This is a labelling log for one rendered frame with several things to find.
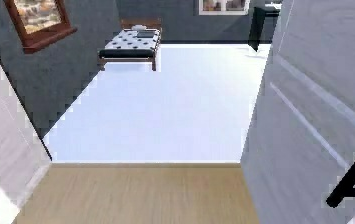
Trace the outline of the dark green desk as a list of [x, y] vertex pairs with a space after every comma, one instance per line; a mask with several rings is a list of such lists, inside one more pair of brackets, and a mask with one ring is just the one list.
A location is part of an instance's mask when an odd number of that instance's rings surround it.
[[248, 38], [248, 45], [254, 51], [258, 51], [260, 44], [272, 43], [280, 11], [280, 5], [275, 7], [272, 3], [254, 8]]

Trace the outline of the white dotted bed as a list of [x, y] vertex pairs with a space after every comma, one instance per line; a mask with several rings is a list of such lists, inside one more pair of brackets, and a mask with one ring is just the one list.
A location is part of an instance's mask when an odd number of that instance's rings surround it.
[[[146, 30], [157, 34], [153, 38], [137, 38], [138, 31], [131, 27], [141, 24]], [[157, 53], [162, 40], [162, 22], [154, 19], [122, 19], [121, 31], [118, 32], [103, 49], [98, 51], [97, 64], [101, 71], [111, 62], [149, 62], [153, 71], [157, 70]]]

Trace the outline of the grey laptop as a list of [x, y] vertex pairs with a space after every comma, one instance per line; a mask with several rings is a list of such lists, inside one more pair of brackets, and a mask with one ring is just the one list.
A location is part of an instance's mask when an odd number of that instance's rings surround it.
[[153, 38], [157, 33], [153, 30], [138, 31], [137, 38]]

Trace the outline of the white framed wall picture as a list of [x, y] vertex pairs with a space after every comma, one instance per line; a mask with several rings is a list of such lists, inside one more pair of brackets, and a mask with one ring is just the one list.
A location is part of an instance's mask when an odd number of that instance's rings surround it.
[[250, 0], [197, 0], [198, 14], [203, 16], [244, 16]]

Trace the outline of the brown framed wall picture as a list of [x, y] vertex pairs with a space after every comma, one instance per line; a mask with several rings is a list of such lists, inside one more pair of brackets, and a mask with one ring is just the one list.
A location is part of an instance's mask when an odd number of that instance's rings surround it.
[[36, 53], [77, 31], [64, 0], [3, 0], [25, 54]]

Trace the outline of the white room door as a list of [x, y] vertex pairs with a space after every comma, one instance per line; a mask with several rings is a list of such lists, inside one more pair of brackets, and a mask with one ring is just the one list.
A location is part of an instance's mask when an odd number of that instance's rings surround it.
[[241, 166], [259, 224], [355, 224], [355, 0], [283, 0]]

